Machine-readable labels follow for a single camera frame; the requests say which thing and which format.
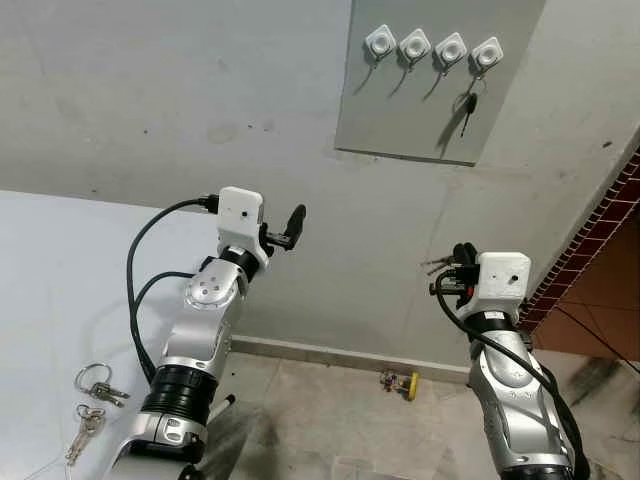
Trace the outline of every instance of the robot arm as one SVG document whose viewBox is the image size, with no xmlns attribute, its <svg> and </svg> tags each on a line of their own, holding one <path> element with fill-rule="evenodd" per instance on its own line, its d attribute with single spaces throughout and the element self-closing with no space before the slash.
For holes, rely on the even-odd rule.
<svg viewBox="0 0 640 480">
<path fill-rule="evenodd" d="M 231 349 L 232 328 L 251 280 L 269 264 L 270 244 L 293 248 L 306 210 L 301 205 L 294 211 L 284 234 L 270 234 L 262 221 L 262 196 L 227 187 L 214 213 L 218 258 L 208 258 L 188 282 L 184 308 L 162 351 L 151 391 L 107 479 L 204 478 L 194 465 L 204 455 L 210 405 Z"/>
<path fill-rule="evenodd" d="M 513 252 L 477 255 L 471 244 L 458 244 L 454 255 L 444 260 L 452 268 L 430 286 L 430 293 L 438 295 L 439 301 L 442 295 L 458 295 L 457 310 L 455 314 L 449 310 L 448 315 L 454 315 L 463 330 L 474 334 L 469 336 L 469 385 L 482 406 L 484 430 L 500 478 L 587 478 L 588 467 L 586 477 L 572 468 L 567 438 L 560 428 L 562 417 L 535 378 L 543 375 L 541 366 L 514 326 L 527 288 L 529 258 Z M 440 304 L 447 308 L 444 301 Z M 481 341 L 486 338 L 529 368 Z M 531 369 L 539 375 L 532 375 Z M 581 451 L 576 452 L 576 459 L 578 455 L 583 460 Z"/>
</svg>

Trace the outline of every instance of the bunch of keys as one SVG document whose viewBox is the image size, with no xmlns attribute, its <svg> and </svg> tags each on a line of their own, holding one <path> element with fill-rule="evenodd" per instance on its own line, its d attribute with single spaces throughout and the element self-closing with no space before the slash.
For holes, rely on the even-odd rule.
<svg viewBox="0 0 640 480">
<path fill-rule="evenodd" d="M 423 265 L 438 265 L 437 267 L 427 272 L 427 276 L 431 276 L 438 270 L 442 270 L 445 267 L 453 265 L 454 260 L 455 259 L 453 255 L 449 255 L 448 257 L 438 258 L 437 260 L 429 260 L 428 262 L 424 262 Z"/>
<path fill-rule="evenodd" d="M 107 378 L 102 382 L 94 383 L 91 388 L 83 386 L 82 379 L 87 374 L 87 372 L 99 367 L 105 368 L 107 370 Z M 92 363 L 91 365 L 87 365 L 78 372 L 73 384 L 79 391 L 81 391 L 82 393 L 86 393 L 90 397 L 93 397 L 97 400 L 111 402 L 116 407 L 122 408 L 124 407 L 124 403 L 122 403 L 120 398 L 129 398 L 129 394 L 121 392 L 120 390 L 116 390 L 115 388 L 112 388 L 111 385 L 109 385 L 112 373 L 113 370 L 111 370 L 111 367 L 106 363 Z"/>
<path fill-rule="evenodd" d="M 87 446 L 89 440 L 104 425 L 104 408 L 91 408 L 88 405 L 80 404 L 76 407 L 76 412 L 80 416 L 80 430 L 65 455 L 69 466 L 73 466 L 76 463 L 78 456 Z"/>
</svg>

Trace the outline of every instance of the white table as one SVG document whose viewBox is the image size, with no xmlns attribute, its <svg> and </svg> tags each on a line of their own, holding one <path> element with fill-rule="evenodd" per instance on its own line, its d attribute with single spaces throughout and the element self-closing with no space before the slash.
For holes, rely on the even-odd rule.
<svg viewBox="0 0 640 480">
<path fill-rule="evenodd" d="M 97 479 L 146 394 L 129 336 L 125 256 L 156 210 L 87 200 L 0 192 L 0 480 Z M 153 273 L 193 271 L 215 254 L 215 216 L 178 212 L 142 242 L 137 286 Z M 157 356 L 181 308 L 184 280 L 167 279 L 145 299 L 141 331 Z M 112 384 L 131 394 L 118 409 L 76 391 L 84 365 L 113 368 Z M 77 433 L 78 403 L 107 408 L 100 435 L 65 472 Z"/>
</svg>

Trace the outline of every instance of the floor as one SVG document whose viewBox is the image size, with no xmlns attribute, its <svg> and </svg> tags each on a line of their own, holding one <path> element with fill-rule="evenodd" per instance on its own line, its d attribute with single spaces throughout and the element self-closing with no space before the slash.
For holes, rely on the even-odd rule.
<svg viewBox="0 0 640 480">
<path fill-rule="evenodd" d="M 573 405 L 592 478 L 636 480 L 638 379 L 609 360 L 538 357 Z M 201 467 L 216 480 L 497 478 L 464 385 L 422 380 L 410 403 L 375 372 L 234 353 L 216 398 L 230 392 L 238 401 L 212 423 Z"/>
<path fill-rule="evenodd" d="M 630 218 L 613 235 L 558 306 L 625 357 L 640 360 L 640 218 Z M 557 308 L 533 337 L 538 348 L 613 358 Z"/>
</svg>

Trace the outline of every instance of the gray wall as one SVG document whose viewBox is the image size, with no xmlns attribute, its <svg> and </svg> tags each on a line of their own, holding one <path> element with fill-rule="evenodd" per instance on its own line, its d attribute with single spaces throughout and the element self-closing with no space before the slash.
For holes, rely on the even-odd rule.
<svg viewBox="0 0 640 480">
<path fill-rule="evenodd" d="M 235 184 L 274 225 L 303 201 L 240 333 L 464 364 L 421 262 L 470 240 L 539 278 L 637 128 L 639 15 L 548 0 L 467 168 L 332 149 L 347 0 L 4 0 L 0 188 L 163 206 Z"/>
</svg>

